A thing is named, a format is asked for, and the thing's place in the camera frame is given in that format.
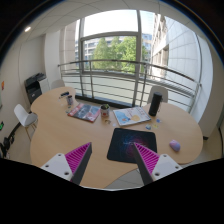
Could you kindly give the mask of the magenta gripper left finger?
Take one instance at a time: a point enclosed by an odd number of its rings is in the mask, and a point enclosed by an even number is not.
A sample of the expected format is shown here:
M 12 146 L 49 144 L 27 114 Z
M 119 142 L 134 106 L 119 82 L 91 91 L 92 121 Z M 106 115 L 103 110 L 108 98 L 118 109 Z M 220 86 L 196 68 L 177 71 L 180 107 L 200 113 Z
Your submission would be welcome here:
M 92 154 L 92 144 L 86 143 L 67 154 L 57 153 L 42 169 L 79 185 Z

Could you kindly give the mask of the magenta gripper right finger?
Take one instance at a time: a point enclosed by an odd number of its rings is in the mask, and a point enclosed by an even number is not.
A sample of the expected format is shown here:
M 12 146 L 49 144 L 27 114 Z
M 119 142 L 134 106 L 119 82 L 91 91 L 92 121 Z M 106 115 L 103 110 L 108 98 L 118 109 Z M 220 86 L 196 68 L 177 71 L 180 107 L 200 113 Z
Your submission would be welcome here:
M 138 143 L 134 144 L 133 152 L 145 185 L 182 169 L 169 155 L 159 155 Z

